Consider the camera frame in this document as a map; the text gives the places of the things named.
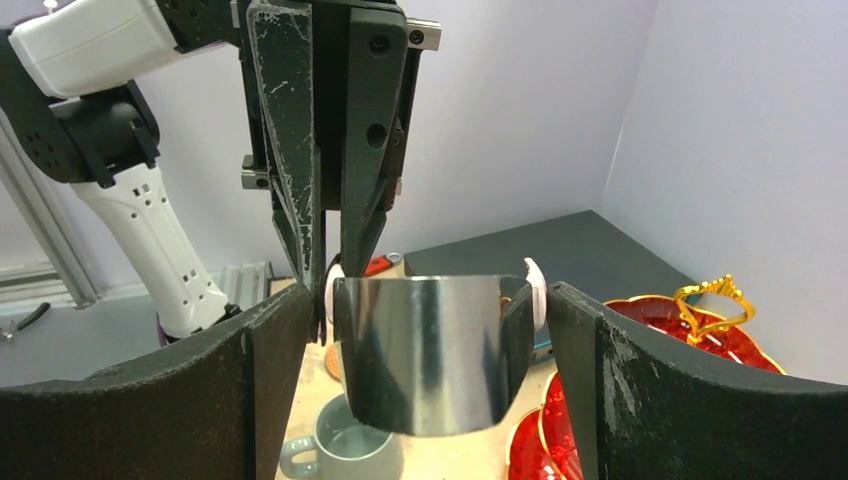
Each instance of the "white wall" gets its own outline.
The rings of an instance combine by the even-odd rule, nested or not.
[[[736,275],[790,373],[848,382],[848,5],[661,0],[602,213]]]
[[[422,60],[403,196],[379,249],[411,251],[595,206],[656,0],[400,4],[441,21],[444,36]],[[198,55],[139,85],[162,128],[174,208],[208,267],[271,260],[288,270],[268,196],[240,186],[250,145],[236,51]],[[94,215],[59,190],[97,282],[136,281]]]

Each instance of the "mug handle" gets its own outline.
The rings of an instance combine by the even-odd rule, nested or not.
[[[315,437],[298,437],[283,444],[280,451],[280,470],[289,478],[312,478],[318,475],[318,462],[295,462],[298,454],[315,450]]]

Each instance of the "gold handle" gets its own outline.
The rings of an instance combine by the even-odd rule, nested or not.
[[[738,303],[739,306],[744,309],[744,312],[733,318],[726,320],[722,319],[719,322],[701,326],[684,299],[691,297],[692,295],[700,295],[703,293],[713,293],[722,297],[727,297]],[[753,316],[757,313],[757,309],[745,299],[745,296],[742,294],[742,290],[736,288],[736,284],[733,283],[733,276],[729,274],[713,282],[704,282],[700,285],[692,285],[678,289],[674,292],[674,302],[677,304],[677,308],[680,309],[681,320],[688,323],[692,328],[692,333],[689,334],[689,341],[691,343],[700,342],[704,335],[712,331],[720,329],[725,330],[736,325],[741,325],[751,320],[751,318],[753,318]]]

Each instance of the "screw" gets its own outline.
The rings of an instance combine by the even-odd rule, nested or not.
[[[413,30],[409,32],[409,41],[413,45],[421,45],[424,42],[424,32],[421,30]]]
[[[382,55],[389,51],[389,38],[385,35],[377,35],[371,39],[369,47],[374,55]]]

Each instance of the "cork coaster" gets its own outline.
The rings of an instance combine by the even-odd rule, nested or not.
[[[324,366],[327,368],[327,373],[336,380],[341,380],[342,369],[339,365],[339,357],[336,355],[336,344],[331,343],[327,346],[327,351],[324,353]]]

